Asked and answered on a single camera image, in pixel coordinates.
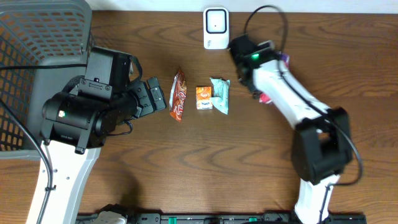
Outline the orange red chip bag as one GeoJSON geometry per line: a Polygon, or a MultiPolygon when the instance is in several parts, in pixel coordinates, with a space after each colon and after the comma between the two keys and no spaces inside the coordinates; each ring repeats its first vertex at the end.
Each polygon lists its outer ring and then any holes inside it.
{"type": "Polygon", "coordinates": [[[181,122],[185,100],[187,97],[187,84],[185,74],[181,69],[174,77],[172,89],[170,91],[169,108],[170,115],[178,122],[181,122]]]}

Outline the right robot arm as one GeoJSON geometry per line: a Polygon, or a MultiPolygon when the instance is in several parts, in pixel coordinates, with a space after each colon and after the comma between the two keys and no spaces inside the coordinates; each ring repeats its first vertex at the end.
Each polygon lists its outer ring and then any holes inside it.
{"type": "Polygon", "coordinates": [[[330,108],[310,94],[272,41],[255,44],[242,35],[228,49],[239,82],[251,92],[266,94],[294,130],[291,161],[300,177],[297,218],[301,223],[324,222],[333,188],[353,159],[347,112],[330,108]]]}

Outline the purple red snack packet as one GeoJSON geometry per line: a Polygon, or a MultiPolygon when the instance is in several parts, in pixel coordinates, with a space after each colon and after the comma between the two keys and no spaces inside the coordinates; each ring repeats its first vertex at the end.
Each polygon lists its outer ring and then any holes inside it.
{"type": "MultiPolygon", "coordinates": [[[[285,54],[282,52],[278,52],[278,54],[279,54],[280,58],[282,59],[282,61],[285,63],[285,66],[289,67],[290,56],[288,54],[285,54]]],[[[263,104],[271,104],[272,100],[267,94],[262,92],[259,97],[259,102],[263,103],[263,104]]]]}

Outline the small orange box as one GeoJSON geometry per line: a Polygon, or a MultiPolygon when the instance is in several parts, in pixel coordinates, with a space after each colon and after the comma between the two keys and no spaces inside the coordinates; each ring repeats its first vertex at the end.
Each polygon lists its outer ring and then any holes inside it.
{"type": "Polygon", "coordinates": [[[213,108],[211,94],[212,88],[210,86],[196,87],[196,106],[198,110],[211,110],[213,108]]]}

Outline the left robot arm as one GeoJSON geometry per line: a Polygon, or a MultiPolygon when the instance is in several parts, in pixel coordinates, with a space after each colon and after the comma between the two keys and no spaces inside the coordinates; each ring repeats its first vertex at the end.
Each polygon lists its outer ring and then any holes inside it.
{"type": "Polygon", "coordinates": [[[158,79],[136,81],[113,96],[60,92],[43,106],[40,172],[27,223],[74,223],[90,172],[116,126],[167,106],[158,79]]]}

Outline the teal packet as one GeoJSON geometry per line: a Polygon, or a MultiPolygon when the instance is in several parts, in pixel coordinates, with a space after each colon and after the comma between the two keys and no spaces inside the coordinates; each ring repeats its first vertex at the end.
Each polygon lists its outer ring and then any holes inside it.
{"type": "Polygon", "coordinates": [[[223,114],[228,114],[230,80],[220,78],[210,78],[210,80],[213,84],[213,96],[211,97],[213,106],[223,114]]]}

